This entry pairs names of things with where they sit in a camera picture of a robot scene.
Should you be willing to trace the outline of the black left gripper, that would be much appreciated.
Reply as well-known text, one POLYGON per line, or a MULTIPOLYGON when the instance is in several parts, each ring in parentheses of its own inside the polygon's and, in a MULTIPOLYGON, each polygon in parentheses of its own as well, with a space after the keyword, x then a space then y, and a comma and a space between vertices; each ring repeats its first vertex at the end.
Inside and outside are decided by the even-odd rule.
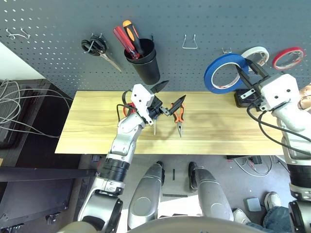
MULTIPOLYGON (((152 93, 158 93, 160 92, 169 81, 162 81, 160 83, 157 83, 155 86, 153 86, 150 90, 152 93)), ((180 110, 180 116, 184 113, 184 105, 183 102, 186 98, 186 95, 183 95, 178 100, 176 100, 174 103, 172 103, 171 108, 168 110, 167 108, 163 107, 163 102, 156 96, 154 96, 153 101, 151 105, 147 108, 149 111, 149 117, 151 119, 157 119, 161 114, 165 114, 166 116, 170 116, 174 114, 177 110, 180 110)))

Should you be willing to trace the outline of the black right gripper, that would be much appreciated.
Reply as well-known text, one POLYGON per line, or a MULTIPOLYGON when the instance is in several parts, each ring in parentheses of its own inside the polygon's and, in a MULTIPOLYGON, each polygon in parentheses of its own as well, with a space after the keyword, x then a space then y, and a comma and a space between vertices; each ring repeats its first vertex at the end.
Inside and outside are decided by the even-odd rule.
POLYGON ((236 66, 238 75, 242 82, 249 88, 249 90, 240 95, 242 100, 247 99, 252 96, 252 104, 256 107, 258 111, 265 111, 265 107, 263 105, 263 97, 260 92, 260 82, 269 78, 269 74, 257 63, 253 62, 250 59, 245 58, 248 66, 254 71, 256 75, 260 76, 258 82, 251 84, 249 81, 249 76, 242 70, 239 66, 236 66))

